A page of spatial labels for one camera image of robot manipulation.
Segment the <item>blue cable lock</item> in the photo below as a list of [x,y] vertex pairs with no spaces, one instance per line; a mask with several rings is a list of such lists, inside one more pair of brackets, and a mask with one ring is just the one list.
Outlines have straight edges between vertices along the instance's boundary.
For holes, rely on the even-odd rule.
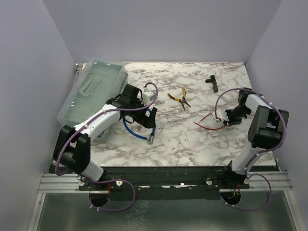
[[147,138],[147,137],[145,137],[145,136],[139,135],[139,134],[135,133],[134,131],[132,131],[132,130],[128,127],[127,123],[129,123],[129,122],[126,120],[126,118],[125,118],[125,116],[124,116],[124,117],[123,117],[123,124],[124,124],[126,130],[127,130],[131,135],[133,135],[133,136],[135,136],[135,137],[137,137],[137,138],[139,138],[139,139],[142,139],[142,140],[147,140],[149,144],[153,144],[153,140],[154,140],[154,137],[155,137],[155,130],[156,130],[156,128],[152,128],[152,132],[151,132],[150,136]]

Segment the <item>red cable lock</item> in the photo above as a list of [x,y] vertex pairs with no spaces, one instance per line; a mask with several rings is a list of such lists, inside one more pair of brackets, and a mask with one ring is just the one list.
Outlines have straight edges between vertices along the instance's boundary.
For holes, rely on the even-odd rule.
[[194,124],[206,130],[220,130],[225,128],[223,122],[217,122],[214,120],[211,113],[207,114],[199,121],[194,121]]

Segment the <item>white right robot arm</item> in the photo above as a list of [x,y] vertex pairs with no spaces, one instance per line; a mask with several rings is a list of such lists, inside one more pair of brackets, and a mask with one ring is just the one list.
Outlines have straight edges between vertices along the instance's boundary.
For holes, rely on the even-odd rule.
[[272,106],[263,95],[249,88],[239,90],[238,106],[223,114],[224,125],[241,124],[242,118],[254,114],[248,130],[248,143],[241,154],[230,163],[232,172],[223,174],[222,185],[228,189],[239,183],[238,175],[246,175],[256,161],[266,152],[282,146],[285,139],[289,112]]

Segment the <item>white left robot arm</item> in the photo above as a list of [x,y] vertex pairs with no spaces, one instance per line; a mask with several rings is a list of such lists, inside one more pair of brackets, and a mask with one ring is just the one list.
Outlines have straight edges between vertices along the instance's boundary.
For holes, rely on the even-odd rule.
[[127,84],[122,93],[107,100],[102,109],[87,120],[73,127],[62,127],[53,152],[56,162],[55,173],[58,176],[66,174],[59,168],[62,165],[68,171],[89,178],[94,189],[102,190],[107,179],[103,175],[103,168],[91,160],[91,143],[107,128],[126,116],[144,128],[155,129],[157,109],[153,108],[149,115],[147,112],[157,98],[158,90],[148,91],[147,86],[141,90]]

